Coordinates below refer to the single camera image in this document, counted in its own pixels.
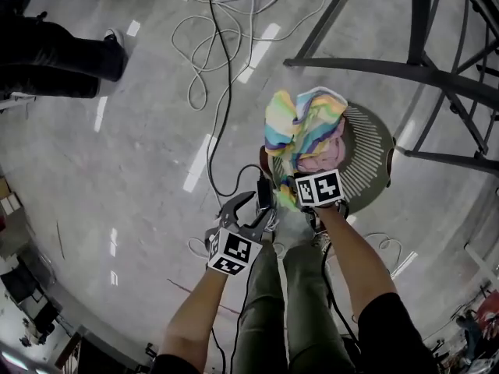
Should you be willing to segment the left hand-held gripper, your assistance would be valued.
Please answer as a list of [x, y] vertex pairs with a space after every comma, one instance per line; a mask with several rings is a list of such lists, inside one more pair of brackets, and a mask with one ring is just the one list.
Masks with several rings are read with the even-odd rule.
[[256, 193], [256, 191], [242, 192], [221, 208], [219, 227], [210, 229], [205, 236], [208, 268], [236, 276], [253, 264], [263, 247], [260, 240], [271, 218], [271, 209], [262, 210], [252, 224], [245, 224], [239, 230], [228, 228], [238, 225], [237, 212]]

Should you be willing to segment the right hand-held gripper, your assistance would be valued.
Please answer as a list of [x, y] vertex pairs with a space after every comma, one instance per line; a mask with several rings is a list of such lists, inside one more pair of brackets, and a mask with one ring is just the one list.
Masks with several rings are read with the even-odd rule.
[[344, 218], [349, 216], [349, 203], [343, 190], [338, 169], [319, 171], [313, 174], [297, 173], [294, 177], [297, 207], [310, 216], [314, 230], [323, 229], [319, 224], [316, 208], [336, 207]]

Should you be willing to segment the pink garment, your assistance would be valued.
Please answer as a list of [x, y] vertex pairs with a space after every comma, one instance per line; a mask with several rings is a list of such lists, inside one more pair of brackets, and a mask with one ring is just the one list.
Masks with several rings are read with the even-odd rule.
[[325, 148], [315, 156], [301, 157], [297, 161], [297, 170], [302, 173], [330, 171], [337, 168], [345, 159], [346, 147], [342, 139], [345, 119], [342, 118], [334, 132], [325, 140]]

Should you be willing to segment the rainbow striped garment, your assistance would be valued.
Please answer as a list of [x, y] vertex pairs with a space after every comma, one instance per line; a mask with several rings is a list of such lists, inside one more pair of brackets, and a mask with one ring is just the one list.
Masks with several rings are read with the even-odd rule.
[[301, 157], [318, 155], [348, 107], [347, 100], [327, 87], [317, 86], [292, 99], [286, 90], [272, 97], [265, 112], [265, 149], [281, 206], [297, 212], [291, 178]]

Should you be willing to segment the grey metal drying rack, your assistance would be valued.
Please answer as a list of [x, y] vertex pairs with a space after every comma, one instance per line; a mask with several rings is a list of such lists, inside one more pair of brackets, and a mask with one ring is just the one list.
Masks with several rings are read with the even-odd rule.
[[[410, 80], [440, 91], [416, 144], [400, 152], [412, 158], [450, 164], [481, 171], [499, 178], [499, 160], [487, 158], [489, 139], [499, 123], [499, 2], [497, 0], [465, 0], [462, 27], [451, 70], [440, 70], [426, 53], [426, 43], [434, 23], [440, 0], [411, 0], [409, 49], [404, 63], [361, 58], [317, 58], [315, 51], [333, 23], [333, 15], [342, 0], [332, 0], [310, 32], [302, 47], [284, 64], [294, 68], [344, 69]], [[470, 12], [485, 22], [484, 46], [461, 60]], [[425, 152], [421, 149], [447, 101], [473, 141], [476, 152], [471, 157]]]

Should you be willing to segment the person's left forearm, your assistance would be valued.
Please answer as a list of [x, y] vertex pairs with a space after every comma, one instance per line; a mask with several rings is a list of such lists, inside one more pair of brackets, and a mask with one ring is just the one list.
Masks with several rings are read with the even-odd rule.
[[171, 318], [160, 347], [161, 355], [174, 355], [203, 371], [211, 330], [228, 276], [211, 268]]

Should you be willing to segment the person's right forearm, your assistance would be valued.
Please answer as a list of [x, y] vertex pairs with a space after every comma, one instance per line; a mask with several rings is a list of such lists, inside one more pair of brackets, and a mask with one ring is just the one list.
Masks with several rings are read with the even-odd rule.
[[347, 284], [352, 310], [358, 319], [376, 298], [397, 292], [381, 258], [334, 207], [317, 208]]

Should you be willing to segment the black power adapter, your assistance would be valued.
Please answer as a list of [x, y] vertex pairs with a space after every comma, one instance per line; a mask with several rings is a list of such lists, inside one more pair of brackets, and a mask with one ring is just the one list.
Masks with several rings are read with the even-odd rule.
[[271, 181], [261, 175], [257, 181], [258, 209], [268, 210], [273, 206], [273, 186]]

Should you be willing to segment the person's right sneaker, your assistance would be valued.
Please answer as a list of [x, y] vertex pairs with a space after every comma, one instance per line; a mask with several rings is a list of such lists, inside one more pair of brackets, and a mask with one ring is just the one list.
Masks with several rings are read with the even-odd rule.
[[331, 238], [326, 231], [316, 233], [312, 240], [312, 246], [319, 248], [322, 253], [326, 253], [330, 248]]

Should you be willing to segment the dark red stool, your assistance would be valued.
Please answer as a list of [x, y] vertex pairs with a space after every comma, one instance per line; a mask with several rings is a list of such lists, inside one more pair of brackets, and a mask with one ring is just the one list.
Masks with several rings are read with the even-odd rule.
[[268, 177], [269, 179], [273, 178], [271, 166], [269, 163], [271, 162], [271, 159], [269, 159], [267, 151], [265, 149], [265, 146], [261, 146], [259, 150], [259, 165], [262, 171], [264, 172], [265, 176]]

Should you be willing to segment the grey slatted laundry basket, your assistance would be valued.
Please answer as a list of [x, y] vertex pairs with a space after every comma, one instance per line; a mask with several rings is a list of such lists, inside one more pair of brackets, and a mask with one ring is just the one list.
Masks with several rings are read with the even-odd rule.
[[348, 103], [344, 118], [346, 155], [337, 169], [349, 209], [356, 213], [390, 185], [395, 143], [386, 125], [358, 104]]

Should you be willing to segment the person's olive trousers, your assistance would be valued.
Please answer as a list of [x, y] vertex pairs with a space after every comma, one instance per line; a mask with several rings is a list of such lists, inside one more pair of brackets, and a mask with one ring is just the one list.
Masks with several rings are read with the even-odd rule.
[[327, 302], [320, 247], [301, 244], [283, 259], [281, 286], [273, 245], [249, 273], [232, 374], [355, 374]]

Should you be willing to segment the person's black t-shirt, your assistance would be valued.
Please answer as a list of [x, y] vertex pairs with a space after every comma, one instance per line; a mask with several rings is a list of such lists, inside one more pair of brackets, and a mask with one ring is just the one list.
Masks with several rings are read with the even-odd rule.
[[[373, 300], [358, 319], [364, 374], [437, 374], [437, 365], [397, 294]], [[203, 374], [174, 355], [157, 354], [150, 374]]]

